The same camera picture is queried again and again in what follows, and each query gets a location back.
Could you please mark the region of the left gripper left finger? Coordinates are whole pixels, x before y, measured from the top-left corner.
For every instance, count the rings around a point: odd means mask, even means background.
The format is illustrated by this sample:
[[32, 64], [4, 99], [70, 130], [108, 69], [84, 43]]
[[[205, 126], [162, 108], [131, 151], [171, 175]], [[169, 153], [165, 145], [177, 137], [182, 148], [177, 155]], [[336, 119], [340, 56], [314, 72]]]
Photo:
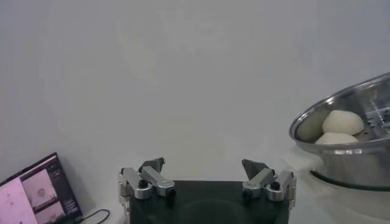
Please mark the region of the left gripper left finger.
[[154, 194], [164, 198], [176, 195], [175, 182], [161, 174], [164, 164], [164, 157], [159, 157], [145, 161], [138, 169], [124, 167], [119, 171], [119, 202], [125, 210], [130, 209], [131, 197], [147, 200]]

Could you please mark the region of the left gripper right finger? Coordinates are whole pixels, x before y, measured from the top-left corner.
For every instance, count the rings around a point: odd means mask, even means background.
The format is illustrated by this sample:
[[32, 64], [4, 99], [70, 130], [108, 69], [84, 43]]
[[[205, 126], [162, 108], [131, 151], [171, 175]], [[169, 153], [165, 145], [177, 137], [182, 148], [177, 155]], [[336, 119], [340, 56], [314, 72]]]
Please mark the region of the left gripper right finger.
[[243, 198], [252, 200], [265, 194], [270, 201], [296, 201], [297, 178], [292, 171], [283, 170], [277, 173], [265, 163], [243, 159], [241, 164], [248, 180], [242, 183]]

